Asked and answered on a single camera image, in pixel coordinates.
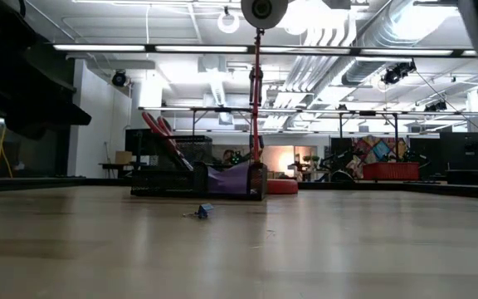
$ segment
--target table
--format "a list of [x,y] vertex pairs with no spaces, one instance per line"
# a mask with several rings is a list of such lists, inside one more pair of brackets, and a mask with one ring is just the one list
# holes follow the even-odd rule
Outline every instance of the table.
[[126,175],[124,167],[127,167],[127,166],[133,167],[132,164],[99,163],[99,165],[102,166],[103,170],[107,170],[108,179],[112,179],[111,178],[112,176],[115,177],[115,175],[110,175],[110,171],[114,173],[114,170],[117,170],[117,178],[115,177],[115,179],[119,179]]

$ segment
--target red ottoman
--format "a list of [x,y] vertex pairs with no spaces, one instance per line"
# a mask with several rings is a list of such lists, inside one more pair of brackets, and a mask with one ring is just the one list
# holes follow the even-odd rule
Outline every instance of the red ottoman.
[[298,182],[293,179],[269,179],[266,188],[267,194],[297,194]]

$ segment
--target cardboard box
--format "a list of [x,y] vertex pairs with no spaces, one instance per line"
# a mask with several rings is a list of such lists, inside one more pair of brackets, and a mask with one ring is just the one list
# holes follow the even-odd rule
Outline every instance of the cardboard box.
[[132,152],[127,151],[116,151],[115,152],[115,163],[128,165],[132,161]]

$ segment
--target purple fabric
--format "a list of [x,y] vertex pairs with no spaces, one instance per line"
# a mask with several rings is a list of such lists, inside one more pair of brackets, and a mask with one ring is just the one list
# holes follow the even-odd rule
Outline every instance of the purple fabric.
[[209,193],[246,194],[248,167],[248,162],[237,164],[222,172],[208,167],[207,184]]

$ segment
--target red vertical pole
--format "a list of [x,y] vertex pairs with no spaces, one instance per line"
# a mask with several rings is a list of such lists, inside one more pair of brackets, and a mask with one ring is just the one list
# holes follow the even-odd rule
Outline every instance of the red vertical pole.
[[254,161],[259,161],[259,134],[257,132],[257,114],[258,114],[258,103],[259,103],[259,52],[261,45],[261,30],[257,29],[256,32],[256,71],[254,77],[254,107],[252,107],[252,125],[254,126]]

